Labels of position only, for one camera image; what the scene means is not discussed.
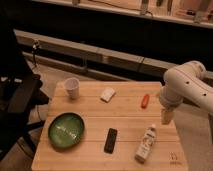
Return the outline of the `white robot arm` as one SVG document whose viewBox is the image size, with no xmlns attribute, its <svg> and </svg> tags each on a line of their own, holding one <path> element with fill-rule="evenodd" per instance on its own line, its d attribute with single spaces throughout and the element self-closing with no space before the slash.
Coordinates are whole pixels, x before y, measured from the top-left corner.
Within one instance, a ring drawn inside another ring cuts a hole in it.
<svg viewBox="0 0 213 171">
<path fill-rule="evenodd" d="M 168 69 L 163 76 L 165 85 L 160 89 L 161 123 L 168 125 L 174 109 L 186 98 L 213 116 L 213 87 L 203 82 L 206 68 L 199 61 L 190 61 Z"/>
</svg>

